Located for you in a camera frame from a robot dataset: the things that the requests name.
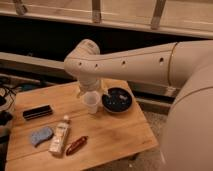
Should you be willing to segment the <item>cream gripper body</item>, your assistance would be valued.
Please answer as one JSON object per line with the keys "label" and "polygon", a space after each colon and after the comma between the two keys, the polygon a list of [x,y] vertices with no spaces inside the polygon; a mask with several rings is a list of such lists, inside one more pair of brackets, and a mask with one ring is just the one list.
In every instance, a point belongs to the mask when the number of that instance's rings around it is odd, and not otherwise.
{"label": "cream gripper body", "polygon": [[79,84],[78,97],[83,96],[85,93],[92,92],[92,91],[97,91],[99,93],[102,93],[103,89],[101,87],[101,83],[95,82],[94,84],[90,84],[90,85]]}

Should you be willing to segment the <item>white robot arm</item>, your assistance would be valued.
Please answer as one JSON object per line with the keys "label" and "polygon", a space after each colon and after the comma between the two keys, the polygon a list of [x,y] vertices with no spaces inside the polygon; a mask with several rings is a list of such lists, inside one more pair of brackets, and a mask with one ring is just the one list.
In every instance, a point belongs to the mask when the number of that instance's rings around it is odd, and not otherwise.
{"label": "white robot arm", "polygon": [[82,40],[64,60],[80,91],[103,77],[177,88],[161,140],[159,171],[213,171],[213,40],[175,42],[102,55]]}

